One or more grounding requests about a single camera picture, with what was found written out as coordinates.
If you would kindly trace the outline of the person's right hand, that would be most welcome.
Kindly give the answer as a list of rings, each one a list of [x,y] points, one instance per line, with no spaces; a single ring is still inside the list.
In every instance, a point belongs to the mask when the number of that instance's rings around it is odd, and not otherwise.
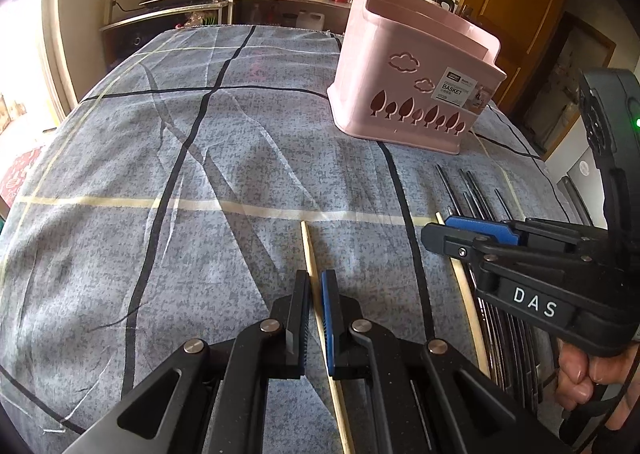
[[[612,358],[588,356],[579,348],[559,341],[558,385],[555,400],[567,411],[587,404],[596,385],[621,385],[631,371],[639,344],[633,342],[625,352]]]

